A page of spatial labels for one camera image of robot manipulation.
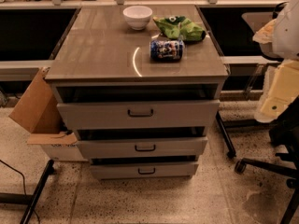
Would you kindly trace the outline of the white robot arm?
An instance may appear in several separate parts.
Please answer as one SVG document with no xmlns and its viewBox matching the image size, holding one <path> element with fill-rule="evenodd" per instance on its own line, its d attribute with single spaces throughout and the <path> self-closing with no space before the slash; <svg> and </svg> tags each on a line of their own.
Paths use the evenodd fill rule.
<svg viewBox="0 0 299 224">
<path fill-rule="evenodd" d="M 260 44 L 270 44 L 282 59 L 277 68 L 265 73 L 263 95 L 254 118 L 261 123 L 277 119 L 299 95 L 299 0 L 290 0 L 278 15 L 253 36 Z"/>
</svg>

